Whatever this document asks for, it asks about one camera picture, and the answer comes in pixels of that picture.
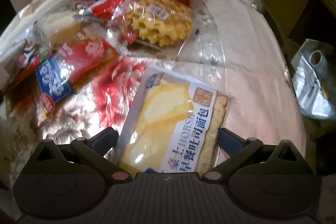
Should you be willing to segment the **yellow toast bread bag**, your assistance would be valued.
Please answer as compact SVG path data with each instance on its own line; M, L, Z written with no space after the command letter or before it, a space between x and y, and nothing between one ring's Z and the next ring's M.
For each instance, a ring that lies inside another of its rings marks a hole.
M118 166L131 174L206 173L230 100L193 77L147 68L116 148Z

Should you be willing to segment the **blue red snack bag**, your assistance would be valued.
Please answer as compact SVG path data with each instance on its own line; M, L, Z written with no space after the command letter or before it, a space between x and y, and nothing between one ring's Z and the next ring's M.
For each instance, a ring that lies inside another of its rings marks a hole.
M118 57L117 51L103 36L100 26L87 26L36 69L39 103L46 116L82 87L95 73Z

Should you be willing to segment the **clear bag round cake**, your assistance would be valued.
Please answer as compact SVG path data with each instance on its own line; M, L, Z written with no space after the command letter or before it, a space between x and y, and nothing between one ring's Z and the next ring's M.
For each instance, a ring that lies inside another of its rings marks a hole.
M70 43L87 24L74 11L54 12L34 23L33 34L42 46L53 51Z

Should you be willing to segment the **clear bag yellow cookies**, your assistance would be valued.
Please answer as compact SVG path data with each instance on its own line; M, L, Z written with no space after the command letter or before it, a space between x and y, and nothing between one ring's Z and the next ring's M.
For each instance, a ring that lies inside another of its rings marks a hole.
M118 14L128 44L166 50L182 46L194 30L191 10L176 0L123 0Z

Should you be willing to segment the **red Trolli candy bag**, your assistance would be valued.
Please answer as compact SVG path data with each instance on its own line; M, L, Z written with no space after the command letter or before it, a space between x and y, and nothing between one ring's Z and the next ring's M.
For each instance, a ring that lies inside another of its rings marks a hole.
M124 39L132 44L138 38L138 31L134 31L131 20L127 18L130 11L128 4L132 0L99 0L91 7L92 14L100 19L108 20L110 25L121 28Z

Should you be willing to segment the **floral table cloth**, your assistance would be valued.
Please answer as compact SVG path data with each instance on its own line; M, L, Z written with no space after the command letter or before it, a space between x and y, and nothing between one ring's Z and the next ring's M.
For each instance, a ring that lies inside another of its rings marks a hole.
M195 0L200 30L179 55L147 47L122 56L87 77L49 117L37 100L33 78L24 80L1 103L1 182L12 188L37 144L45 137L67 144L105 127L121 131L126 110L114 111L113 90L135 95L142 67L159 67L199 80L230 97L220 125L243 138L266 144L291 140L306 153L306 132L288 67L278 42L252 0Z

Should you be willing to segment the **red green stick packet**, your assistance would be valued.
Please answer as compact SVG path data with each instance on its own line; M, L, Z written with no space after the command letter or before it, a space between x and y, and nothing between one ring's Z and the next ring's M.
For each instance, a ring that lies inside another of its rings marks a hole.
M20 84L50 56L51 51L33 39L15 42L1 53L1 93Z

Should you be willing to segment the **silver foil bag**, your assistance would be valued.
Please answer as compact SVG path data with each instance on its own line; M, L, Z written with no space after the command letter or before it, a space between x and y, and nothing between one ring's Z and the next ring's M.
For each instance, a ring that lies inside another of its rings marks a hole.
M335 120L335 48L307 39L291 65L301 113L313 119Z

